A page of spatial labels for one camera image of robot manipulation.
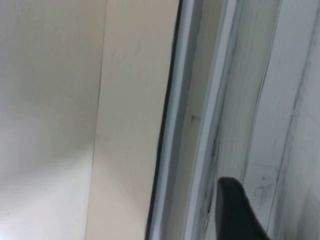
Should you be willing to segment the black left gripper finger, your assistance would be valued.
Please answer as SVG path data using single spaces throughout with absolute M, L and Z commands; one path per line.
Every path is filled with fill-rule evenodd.
M 268 240 L 242 184 L 233 177 L 217 181 L 215 229 L 218 240 Z

